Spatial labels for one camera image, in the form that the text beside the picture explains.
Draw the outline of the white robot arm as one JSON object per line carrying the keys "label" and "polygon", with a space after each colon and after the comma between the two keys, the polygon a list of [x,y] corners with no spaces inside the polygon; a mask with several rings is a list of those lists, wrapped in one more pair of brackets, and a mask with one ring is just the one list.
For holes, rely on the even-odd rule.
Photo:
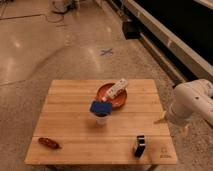
{"label": "white robot arm", "polygon": [[170,122],[185,127],[193,113],[213,127],[213,83],[197,79],[178,84],[173,89],[173,100],[164,115],[155,124]]}

